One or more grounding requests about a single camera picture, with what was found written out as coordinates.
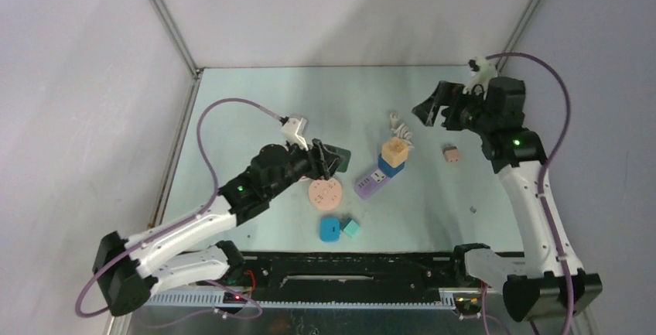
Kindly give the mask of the beige cube socket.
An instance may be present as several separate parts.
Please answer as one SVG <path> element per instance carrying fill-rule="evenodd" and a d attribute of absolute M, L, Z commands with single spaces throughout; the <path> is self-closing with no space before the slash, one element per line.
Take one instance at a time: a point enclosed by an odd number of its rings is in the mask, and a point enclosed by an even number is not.
<path fill-rule="evenodd" d="M 392 137 L 382 145 L 381 158 L 392 168 L 397 168 L 408 159 L 409 147 L 398 137 Z"/>

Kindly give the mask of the dark blue cube socket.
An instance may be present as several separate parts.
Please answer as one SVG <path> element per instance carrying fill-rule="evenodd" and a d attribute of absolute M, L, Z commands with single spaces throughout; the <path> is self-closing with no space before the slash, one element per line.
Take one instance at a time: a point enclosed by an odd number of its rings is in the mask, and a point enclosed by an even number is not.
<path fill-rule="evenodd" d="M 386 177 L 393 178 L 405 168 L 405 162 L 401 162 L 398 166 L 394 167 L 383 158 L 382 154 L 379 154 L 378 168 Z"/>

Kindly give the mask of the teal small cube adapter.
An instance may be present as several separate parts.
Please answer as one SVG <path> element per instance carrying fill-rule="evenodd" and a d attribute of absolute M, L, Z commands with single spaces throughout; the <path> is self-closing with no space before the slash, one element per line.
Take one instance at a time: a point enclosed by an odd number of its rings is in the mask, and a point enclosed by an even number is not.
<path fill-rule="evenodd" d="M 349 218 L 342 222 L 341 230 L 349 238 L 355 238 L 360 232 L 360 225 L 354 219 Z"/>

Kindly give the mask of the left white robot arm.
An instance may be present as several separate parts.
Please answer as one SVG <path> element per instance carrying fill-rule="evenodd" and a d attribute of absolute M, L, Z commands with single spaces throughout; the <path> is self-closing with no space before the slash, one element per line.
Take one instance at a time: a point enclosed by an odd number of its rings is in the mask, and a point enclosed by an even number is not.
<path fill-rule="evenodd" d="M 186 249 L 257 217 L 303 177 L 329 180 L 344 172 L 348 162 L 344 151 L 319 139 L 309 149 L 267 145 L 198 210 L 127 238 L 116 231 L 106 234 L 92 268 L 106 310 L 124 316 L 154 294 L 192 282 L 219 279 L 237 285 L 244 278 L 244 264 L 232 242 L 220 241 L 196 253 Z"/>

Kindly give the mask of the dark green cube socket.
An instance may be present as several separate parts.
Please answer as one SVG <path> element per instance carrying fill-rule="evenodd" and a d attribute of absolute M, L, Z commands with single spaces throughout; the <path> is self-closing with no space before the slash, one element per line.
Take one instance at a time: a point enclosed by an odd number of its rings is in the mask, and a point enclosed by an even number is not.
<path fill-rule="evenodd" d="M 352 156 L 351 151 L 334 145 L 328 145 L 327 148 L 331 152 L 336 153 L 340 157 L 339 166 L 337 167 L 336 172 L 345 173 L 350 165 L 350 160 Z"/>

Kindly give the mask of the small pink plug adapter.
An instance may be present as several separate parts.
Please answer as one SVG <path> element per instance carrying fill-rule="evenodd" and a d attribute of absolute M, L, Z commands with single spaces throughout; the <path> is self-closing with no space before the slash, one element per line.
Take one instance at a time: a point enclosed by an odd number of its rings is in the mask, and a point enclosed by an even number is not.
<path fill-rule="evenodd" d="M 455 163 L 461 160 L 460 151 L 454 145 L 445 146 L 442 149 L 442 154 L 447 163 Z"/>

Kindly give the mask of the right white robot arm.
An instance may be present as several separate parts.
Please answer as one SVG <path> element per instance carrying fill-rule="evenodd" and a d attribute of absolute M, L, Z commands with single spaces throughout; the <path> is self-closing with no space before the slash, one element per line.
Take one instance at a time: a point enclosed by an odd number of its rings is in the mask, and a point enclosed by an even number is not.
<path fill-rule="evenodd" d="M 603 291 L 603 284 L 598 274 L 585 271 L 566 237 L 548 186 L 542 141 L 524 126 L 525 97 L 524 82 L 510 77 L 494 77 L 486 87 L 441 80 L 412 113 L 426 127 L 442 115 L 444 129 L 480 136 L 524 247 L 524 267 L 518 268 L 485 244 L 458 245 L 449 267 L 453 282 L 469 287 L 479 280 L 501 291 L 516 322 L 555 317 L 570 322 Z"/>

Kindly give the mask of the purple power strip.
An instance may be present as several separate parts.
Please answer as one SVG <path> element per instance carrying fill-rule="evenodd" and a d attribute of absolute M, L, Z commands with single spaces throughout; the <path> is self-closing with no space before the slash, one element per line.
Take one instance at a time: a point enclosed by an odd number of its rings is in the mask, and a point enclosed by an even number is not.
<path fill-rule="evenodd" d="M 375 166 L 355 183 L 354 191 L 362 200 L 367 200 L 389 180 L 390 177 Z"/>

